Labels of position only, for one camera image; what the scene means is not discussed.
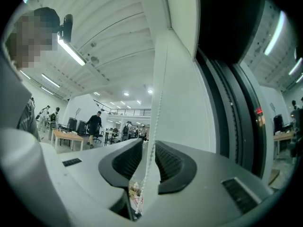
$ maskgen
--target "vent slot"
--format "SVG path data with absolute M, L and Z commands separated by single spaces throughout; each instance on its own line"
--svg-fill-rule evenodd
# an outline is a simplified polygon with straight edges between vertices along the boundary
M 243 214 L 249 212 L 258 205 L 235 178 L 222 182 L 222 185 Z

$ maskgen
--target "railing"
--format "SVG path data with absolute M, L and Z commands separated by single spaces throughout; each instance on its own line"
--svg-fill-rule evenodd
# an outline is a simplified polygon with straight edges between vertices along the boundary
M 111 109 L 111 114 L 115 115 L 131 115 L 131 116 L 150 116 L 152 110 L 150 108 L 145 109 Z
M 99 103 L 98 101 L 94 100 L 99 109 L 102 111 L 108 113 L 108 114 L 114 114 L 114 115 L 129 115 L 129 116 L 150 116 L 152 113 L 152 110 L 150 108 L 144 108 L 144 109 L 115 109 L 115 108 L 109 108 L 102 103 Z

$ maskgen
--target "wooden table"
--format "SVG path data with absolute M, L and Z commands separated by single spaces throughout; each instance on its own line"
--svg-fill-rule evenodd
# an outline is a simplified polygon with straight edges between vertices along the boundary
M 294 132 L 291 131 L 289 133 L 280 133 L 277 135 L 274 135 L 274 142 L 277 142 L 277 151 L 276 156 L 280 153 L 280 141 L 282 140 L 291 140 L 294 136 Z
M 53 129 L 51 144 L 53 144 L 53 136 L 54 135 L 55 135 L 55 150 L 56 151 L 58 149 L 58 139 L 71 140 L 71 150 L 73 150 L 73 148 L 74 148 L 74 141 L 81 141 L 80 150 L 83 150 L 84 138 L 80 137 L 79 135 L 72 134 L 72 133 L 64 134 L 62 131 Z

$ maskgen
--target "desk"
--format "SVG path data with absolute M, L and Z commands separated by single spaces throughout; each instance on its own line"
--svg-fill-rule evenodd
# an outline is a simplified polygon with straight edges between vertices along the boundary
M 294 132 L 291 131 L 289 133 L 280 133 L 277 135 L 274 135 L 274 142 L 277 142 L 277 151 L 276 156 L 280 153 L 280 141 L 282 140 L 291 140 L 294 136 Z
M 52 132 L 52 139 L 51 144 L 53 144 L 53 136 L 55 135 L 55 150 L 58 149 L 58 139 L 64 139 L 64 140 L 71 140 L 71 150 L 74 148 L 74 141 L 81 141 L 81 148 L 80 150 L 83 150 L 83 142 L 84 138 L 80 137 L 79 135 L 72 134 L 72 133 L 66 133 L 63 134 L 63 132 L 53 129 Z
M 110 140 L 110 144 L 112 144 L 112 139 L 113 139 L 113 134 L 117 134 L 119 136 L 119 134 L 122 134 L 120 132 L 112 132 L 112 131 L 102 131 L 105 133 L 105 139 L 104 139 L 104 144 L 107 144 L 108 141 L 108 134 L 112 134 L 112 138 Z

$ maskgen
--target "red light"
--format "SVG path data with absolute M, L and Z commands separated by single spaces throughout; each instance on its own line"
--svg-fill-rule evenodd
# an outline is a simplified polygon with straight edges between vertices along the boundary
M 256 113 L 257 113 L 257 114 L 261 114 L 261 113 L 263 113 L 263 111 L 262 111 L 261 108 L 257 108 L 257 109 L 256 109 Z

